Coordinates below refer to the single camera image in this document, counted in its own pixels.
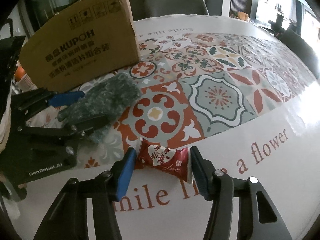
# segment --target dark green fuzzy object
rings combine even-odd
[[[86,95],[58,113],[58,120],[74,124],[82,119],[104,114],[110,124],[96,130],[90,139],[101,143],[113,125],[132,103],[141,97],[141,91],[125,73],[120,73],[94,86]]]

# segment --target white plastic basket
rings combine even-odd
[[[30,90],[37,89],[36,85],[33,84],[31,81],[31,78],[28,76],[28,74],[25,74],[17,83],[16,86],[22,90],[22,92],[27,92]]]

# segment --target floral tile pattern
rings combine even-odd
[[[77,168],[120,160],[136,139],[182,147],[281,106],[315,81],[281,42],[225,33],[185,33],[139,41],[141,62],[81,85],[85,93],[127,73],[143,96],[113,125],[104,142],[81,142]],[[59,128],[49,107],[28,125]]]
[[[184,78],[179,83],[206,137],[257,117],[243,93],[225,72]]]

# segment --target chair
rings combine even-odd
[[[280,41],[303,61],[316,79],[319,78],[320,67],[318,56],[304,39],[288,29],[280,37]]]
[[[145,0],[147,17],[168,14],[209,15],[203,0]]]

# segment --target brown cardboard box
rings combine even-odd
[[[132,26],[129,0],[81,0],[41,27],[19,60],[37,87],[65,92],[137,63]]]

